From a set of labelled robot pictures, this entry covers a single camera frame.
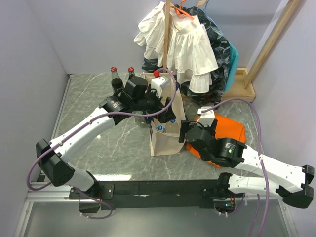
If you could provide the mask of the coca-cola glass bottle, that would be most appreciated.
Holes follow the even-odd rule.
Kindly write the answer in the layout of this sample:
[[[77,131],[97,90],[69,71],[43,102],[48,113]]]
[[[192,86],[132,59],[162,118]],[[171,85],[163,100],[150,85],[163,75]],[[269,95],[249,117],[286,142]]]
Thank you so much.
[[[133,77],[135,77],[135,71],[133,67],[129,67],[128,68],[128,79],[132,79]]]
[[[112,73],[111,86],[112,86],[113,92],[118,93],[123,89],[123,81],[120,78],[116,67],[111,67],[111,73]]]

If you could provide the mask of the clear chang bottle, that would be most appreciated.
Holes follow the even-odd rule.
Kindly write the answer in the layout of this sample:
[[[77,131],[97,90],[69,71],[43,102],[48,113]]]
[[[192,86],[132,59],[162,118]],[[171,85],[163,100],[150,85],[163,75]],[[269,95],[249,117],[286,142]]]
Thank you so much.
[[[145,115],[146,114],[146,112],[144,112],[144,111],[134,111],[133,113],[136,115]],[[145,117],[134,116],[134,121],[135,121],[136,125],[138,125],[139,127],[148,126]]]

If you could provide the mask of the blue-cap plastic bottle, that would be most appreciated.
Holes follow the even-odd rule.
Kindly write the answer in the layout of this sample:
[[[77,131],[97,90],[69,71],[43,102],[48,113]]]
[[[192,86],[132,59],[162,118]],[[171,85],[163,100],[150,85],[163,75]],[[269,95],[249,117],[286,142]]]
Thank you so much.
[[[161,125],[161,124],[159,124],[159,125],[157,126],[157,131],[158,131],[158,132],[161,132],[161,133],[166,133],[165,127],[164,127],[163,125]]]
[[[177,121],[175,119],[173,119],[167,123],[166,131],[168,133],[172,133],[172,134],[176,134],[179,132],[179,124],[177,123]]]

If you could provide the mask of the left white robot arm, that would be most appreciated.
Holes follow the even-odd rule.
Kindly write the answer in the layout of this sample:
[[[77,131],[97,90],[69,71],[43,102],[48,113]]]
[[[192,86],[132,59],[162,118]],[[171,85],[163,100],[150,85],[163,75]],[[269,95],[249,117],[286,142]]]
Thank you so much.
[[[36,163],[53,186],[70,185],[87,198],[96,197],[99,187],[95,177],[70,163],[76,152],[131,116],[155,118],[161,123],[176,118],[171,107],[176,95],[174,79],[159,76],[147,81],[132,76],[125,84],[120,79],[113,82],[113,95],[106,97],[87,118],[51,141],[41,139],[36,143]]]

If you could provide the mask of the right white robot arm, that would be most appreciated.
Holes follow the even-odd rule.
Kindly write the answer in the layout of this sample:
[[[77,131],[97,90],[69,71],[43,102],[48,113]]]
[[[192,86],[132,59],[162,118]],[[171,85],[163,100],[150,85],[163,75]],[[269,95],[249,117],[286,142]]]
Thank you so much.
[[[233,138],[216,138],[217,120],[204,125],[198,121],[182,120],[180,142],[188,143],[205,162],[256,174],[244,177],[221,174],[216,185],[217,193],[227,197],[230,193],[269,194],[282,199],[292,207],[306,209],[314,199],[310,186],[313,166],[293,166],[263,154]]]

